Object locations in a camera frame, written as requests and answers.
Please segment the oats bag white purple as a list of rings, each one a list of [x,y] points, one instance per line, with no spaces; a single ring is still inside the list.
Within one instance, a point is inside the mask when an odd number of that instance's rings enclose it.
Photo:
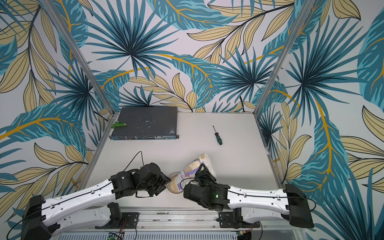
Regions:
[[[204,153],[203,155],[199,156],[197,159],[190,162],[182,171],[179,172],[179,180],[181,189],[184,191],[184,188],[186,184],[190,182],[192,178],[195,177],[195,174],[201,164],[205,164],[211,174],[216,178],[217,174],[213,165],[213,162],[211,161],[210,156],[207,153]]]

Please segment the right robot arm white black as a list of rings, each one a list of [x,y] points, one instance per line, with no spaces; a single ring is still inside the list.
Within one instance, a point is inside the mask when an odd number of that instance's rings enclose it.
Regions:
[[[237,223],[252,225],[263,220],[286,220],[291,226],[312,229],[315,224],[310,199],[296,186],[286,184],[281,189],[247,190],[218,184],[205,165],[201,165],[194,178],[180,184],[185,199],[216,212],[231,210],[232,227]]]

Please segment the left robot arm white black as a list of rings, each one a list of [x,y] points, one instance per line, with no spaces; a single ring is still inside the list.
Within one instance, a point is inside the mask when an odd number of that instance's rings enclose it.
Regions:
[[[155,163],[140,169],[122,171],[95,186],[57,198],[42,195],[30,198],[22,218],[23,240],[49,240],[66,226],[77,226],[70,215],[89,207],[110,204],[124,197],[146,191],[149,197],[158,196],[171,179]]]

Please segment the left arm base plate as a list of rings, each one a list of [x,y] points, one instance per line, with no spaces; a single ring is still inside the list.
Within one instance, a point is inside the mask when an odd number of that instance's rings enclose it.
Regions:
[[[113,218],[101,227],[96,226],[97,230],[111,230],[111,229],[129,229],[137,228],[140,213],[122,213],[122,217]]]

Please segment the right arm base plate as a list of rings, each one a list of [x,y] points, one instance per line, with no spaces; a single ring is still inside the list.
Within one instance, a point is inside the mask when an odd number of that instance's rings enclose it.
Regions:
[[[260,228],[260,222],[246,223],[240,213],[220,212],[216,221],[221,229],[254,229]]]

